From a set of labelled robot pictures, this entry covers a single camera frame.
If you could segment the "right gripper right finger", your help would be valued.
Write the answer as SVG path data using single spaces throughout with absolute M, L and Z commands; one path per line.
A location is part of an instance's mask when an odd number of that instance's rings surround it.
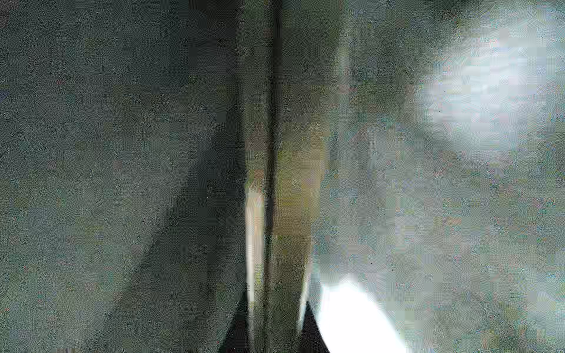
M 299 353 L 329 353 L 330 350 L 324 342 L 315 316 L 310 306 L 306 303 L 303 329 L 300 335 Z

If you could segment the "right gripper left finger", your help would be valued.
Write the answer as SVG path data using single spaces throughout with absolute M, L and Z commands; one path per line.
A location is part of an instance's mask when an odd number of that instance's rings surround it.
M 250 352 L 248 312 L 247 292 L 244 291 L 218 353 Z

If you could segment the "dark grey laptop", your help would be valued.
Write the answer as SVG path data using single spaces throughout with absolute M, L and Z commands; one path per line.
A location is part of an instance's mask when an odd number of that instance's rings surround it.
M 238 40 L 251 352 L 296 352 L 341 102 L 346 1 L 246 1 Z

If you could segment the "grey laptop bag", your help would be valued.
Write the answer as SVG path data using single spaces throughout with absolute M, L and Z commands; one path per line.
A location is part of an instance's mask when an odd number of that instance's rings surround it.
M 217 352 L 247 291 L 246 1 L 1 3 L 1 350 Z M 330 352 L 564 350 L 564 3 L 346 1 Z

